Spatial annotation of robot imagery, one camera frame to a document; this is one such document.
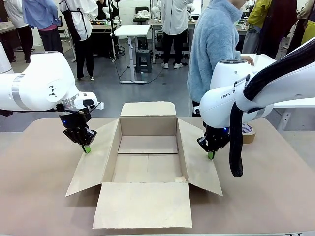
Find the brown packing tape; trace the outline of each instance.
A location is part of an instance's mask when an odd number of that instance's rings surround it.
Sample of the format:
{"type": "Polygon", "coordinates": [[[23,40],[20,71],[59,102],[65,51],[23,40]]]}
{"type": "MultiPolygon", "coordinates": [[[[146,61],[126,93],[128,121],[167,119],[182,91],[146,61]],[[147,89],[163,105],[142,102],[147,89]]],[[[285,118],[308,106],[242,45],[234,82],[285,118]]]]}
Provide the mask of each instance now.
{"type": "Polygon", "coordinates": [[[247,123],[243,123],[242,126],[242,132],[243,132],[243,144],[251,144],[254,141],[256,131],[254,128],[247,123]]]}

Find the shoe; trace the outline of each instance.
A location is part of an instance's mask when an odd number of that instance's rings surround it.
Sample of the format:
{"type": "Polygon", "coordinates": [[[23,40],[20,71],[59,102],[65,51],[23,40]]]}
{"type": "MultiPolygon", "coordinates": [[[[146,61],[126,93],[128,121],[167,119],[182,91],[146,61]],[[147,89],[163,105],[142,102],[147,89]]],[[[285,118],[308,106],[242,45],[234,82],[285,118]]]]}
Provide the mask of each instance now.
{"type": "Polygon", "coordinates": [[[182,68],[183,67],[183,64],[181,64],[181,63],[179,63],[179,64],[175,64],[175,66],[174,66],[174,69],[180,69],[180,68],[182,68]]]}
{"type": "Polygon", "coordinates": [[[162,63],[161,66],[164,68],[164,69],[168,69],[168,64],[167,63],[162,63]]]}

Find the person in blue fleece jacket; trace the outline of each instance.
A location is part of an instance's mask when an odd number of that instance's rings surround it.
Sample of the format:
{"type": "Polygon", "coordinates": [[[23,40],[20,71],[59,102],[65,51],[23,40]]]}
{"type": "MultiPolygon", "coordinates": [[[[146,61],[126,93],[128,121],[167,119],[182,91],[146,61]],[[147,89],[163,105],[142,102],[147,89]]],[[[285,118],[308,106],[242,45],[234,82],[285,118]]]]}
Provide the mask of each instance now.
{"type": "MultiPolygon", "coordinates": [[[[209,91],[215,66],[220,60],[241,58],[235,50],[239,34],[234,22],[242,16],[247,0],[213,0],[202,12],[196,25],[190,53],[187,88],[193,107],[199,106],[209,91]]],[[[242,57],[253,64],[250,57],[242,57]]]]}

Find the white shirt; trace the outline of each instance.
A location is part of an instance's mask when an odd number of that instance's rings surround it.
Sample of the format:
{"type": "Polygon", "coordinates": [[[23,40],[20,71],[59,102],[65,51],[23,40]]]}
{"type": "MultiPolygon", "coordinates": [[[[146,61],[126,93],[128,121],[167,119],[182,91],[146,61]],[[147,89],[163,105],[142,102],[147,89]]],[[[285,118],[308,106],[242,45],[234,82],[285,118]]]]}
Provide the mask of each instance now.
{"type": "Polygon", "coordinates": [[[187,29],[187,4],[193,0],[162,0],[162,31],[168,35],[179,35],[187,29]]]}
{"type": "MultiPolygon", "coordinates": [[[[84,22],[82,20],[82,15],[80,12],[72,12],[72,19],[78,34],[81,37],[81,41],[90,37],[92,33],[92,25],[90,20],[95,20],[98,16],[98,6],[95,0],[65,0],[70,11],[77,11],[78,8],[84,15],[84,22]]],[[[59,5],[60,11],[67,11],[67,5],[64,1],[59,5]]]]}
{"type": "Polygon", "coordinates": [[[15,28],[27,26],[23,20],[22,0],[3,0],[4,7],[15,28]]]}

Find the open cardboard box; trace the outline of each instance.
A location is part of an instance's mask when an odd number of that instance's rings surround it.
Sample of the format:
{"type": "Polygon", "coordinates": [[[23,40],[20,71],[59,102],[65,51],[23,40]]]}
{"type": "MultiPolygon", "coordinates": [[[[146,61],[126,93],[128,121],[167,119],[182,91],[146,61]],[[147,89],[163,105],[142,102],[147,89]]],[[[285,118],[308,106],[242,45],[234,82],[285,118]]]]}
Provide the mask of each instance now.
{"type": "Polygon", "coordinates": [[[102,184],[93,228],[191,228],[188,183],[222,196],[203,131],[170,102],[127,103],[97,130],[66,196],[102,184]]]}

